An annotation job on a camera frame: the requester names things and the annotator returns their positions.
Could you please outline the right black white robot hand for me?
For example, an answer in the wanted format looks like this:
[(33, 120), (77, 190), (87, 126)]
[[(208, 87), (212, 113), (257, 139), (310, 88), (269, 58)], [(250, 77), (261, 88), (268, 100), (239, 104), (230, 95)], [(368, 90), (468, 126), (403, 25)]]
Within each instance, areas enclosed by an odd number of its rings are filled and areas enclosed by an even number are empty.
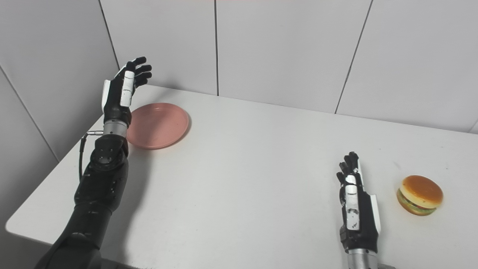
[(336, 176), (340, 182), (343, 221), (339, 230), (340, 242), (345, 252), (365, 249), (377, 253), (381, 231), (377, 197), (365, 190), (360, 158), (351, 151), (344, 156), (339, 167)]

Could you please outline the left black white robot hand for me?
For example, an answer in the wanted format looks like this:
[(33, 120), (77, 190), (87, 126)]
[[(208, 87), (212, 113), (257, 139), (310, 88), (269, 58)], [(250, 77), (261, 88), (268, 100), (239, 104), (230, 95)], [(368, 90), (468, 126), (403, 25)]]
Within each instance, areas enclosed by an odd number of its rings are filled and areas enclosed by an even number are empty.
[(138, 87), (146, 85), (148, 79), (152, 77), (152, 66), (146, 64), (145, 56), (128, 61), (116, 73), (112, 80), (105, 80), (103, 85), (102, 111), (104, 114), (104, 123), (111, 120), (122, 121), (127, 126), (130, 125), (132, 115), (128, 106), (121, 106), (121, 94), (124, 84), (124, 74), (129, 71), (134, 74), (133, 77), (133, 96)]

